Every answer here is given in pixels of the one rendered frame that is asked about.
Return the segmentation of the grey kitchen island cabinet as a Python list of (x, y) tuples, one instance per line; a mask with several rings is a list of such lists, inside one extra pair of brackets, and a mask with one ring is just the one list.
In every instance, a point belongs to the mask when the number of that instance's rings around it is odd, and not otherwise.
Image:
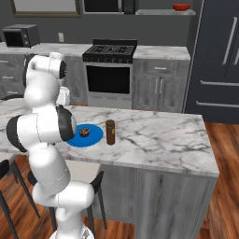
[(134, 239), (196, 239), (218, 179), (214, 161), (191, 171), (135, 168), (102, 162), (69, 161), (75, 179), (104, 173), (103, 200), (92, 204), (96, 218), (132, 223)]

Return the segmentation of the grey wall shelf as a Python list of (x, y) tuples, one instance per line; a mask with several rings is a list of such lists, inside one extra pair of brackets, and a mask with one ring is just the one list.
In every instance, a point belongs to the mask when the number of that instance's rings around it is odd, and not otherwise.
[(175, 11), (174, 9), (139, 9), (135, 15), (145, 16), (195, 16), (196, 12), (192, 9), (186, 11)]

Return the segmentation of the grey base cabinet run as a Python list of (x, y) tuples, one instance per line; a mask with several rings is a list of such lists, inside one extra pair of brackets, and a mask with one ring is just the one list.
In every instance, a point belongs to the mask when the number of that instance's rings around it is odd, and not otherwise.
[[(0, 53), (0, 99), (9, 95), (24, 93), (22, 75), (25, 54)], [(86, 105), (87, 93), (84, 79), (82, 58), (78, 56), (65, 56), (67, 74), (63, 79), (63, 85), (70, 91), (71, 105)]]
[(181, 113), (189, 60), (134, 59), (133, 109)]

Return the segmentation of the black microwave oven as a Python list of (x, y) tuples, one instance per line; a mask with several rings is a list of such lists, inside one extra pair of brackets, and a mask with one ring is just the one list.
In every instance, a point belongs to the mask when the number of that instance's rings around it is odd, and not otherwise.
[(134, 15), (139, 8), (139, 0), (82, 0), (82, 4), (89, 14)]

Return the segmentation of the black toaster oven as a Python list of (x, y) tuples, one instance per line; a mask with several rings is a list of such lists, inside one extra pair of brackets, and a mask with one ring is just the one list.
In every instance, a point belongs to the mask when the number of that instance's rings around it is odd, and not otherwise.
[(4, 27), (2, 31), (10, 48), (31, 48), (40, 43), (36, 24), (14, 24)]

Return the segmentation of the blue round plate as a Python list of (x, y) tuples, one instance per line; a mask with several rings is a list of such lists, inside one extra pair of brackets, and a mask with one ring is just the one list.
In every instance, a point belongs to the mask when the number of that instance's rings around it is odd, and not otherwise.
[[(90, 134), (87, 137), (80, 135), (80, 129), (87, 127), (90, 129)], [(94, 124), (79, 124), (75, 136), (67, 141), (67, 144), (76, 148), (90, 147), (101, 141), (103, 138), (103, 130)]]

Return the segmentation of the brown cinnamon bottle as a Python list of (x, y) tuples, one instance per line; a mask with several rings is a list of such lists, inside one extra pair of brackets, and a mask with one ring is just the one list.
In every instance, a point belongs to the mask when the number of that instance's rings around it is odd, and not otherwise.
[(109, 145), (115, 144), (115, 121), (112, 119), (108, 119), (105, 122), (105, 129), (106, 129), (106, 142)]

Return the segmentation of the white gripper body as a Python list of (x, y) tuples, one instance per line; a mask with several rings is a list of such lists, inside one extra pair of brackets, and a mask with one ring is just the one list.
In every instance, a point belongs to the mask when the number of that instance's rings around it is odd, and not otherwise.
[(61, 87), (56, 101), (57, 105), (69, 105), (70, 104), (70, 91), (66, 87)]

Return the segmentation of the black and steel oven range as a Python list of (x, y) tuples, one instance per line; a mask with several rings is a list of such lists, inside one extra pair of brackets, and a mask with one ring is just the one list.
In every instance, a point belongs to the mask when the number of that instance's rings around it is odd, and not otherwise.
[(132, 108), (135, 39), (94, 39), (82, 54), (88, 106)]

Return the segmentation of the red bowl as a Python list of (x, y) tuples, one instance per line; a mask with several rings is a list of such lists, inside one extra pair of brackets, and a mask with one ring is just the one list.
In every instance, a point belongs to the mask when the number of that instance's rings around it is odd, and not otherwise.
[(187, 11), (190, 9), (190, 4), (173, 4), (173, 9), (175, 11)]

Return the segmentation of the dark grey fridge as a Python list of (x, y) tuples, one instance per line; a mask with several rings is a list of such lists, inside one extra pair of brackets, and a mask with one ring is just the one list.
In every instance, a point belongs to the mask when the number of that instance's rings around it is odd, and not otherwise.
[(239, 0), (204, 0), (185, 111), (239, 124)]

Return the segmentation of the framed window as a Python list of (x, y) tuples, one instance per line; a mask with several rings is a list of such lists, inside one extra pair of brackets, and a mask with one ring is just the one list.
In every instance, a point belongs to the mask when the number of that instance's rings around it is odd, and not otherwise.
[(9, 0), (15, 17), (80, 16), (79, 0)]

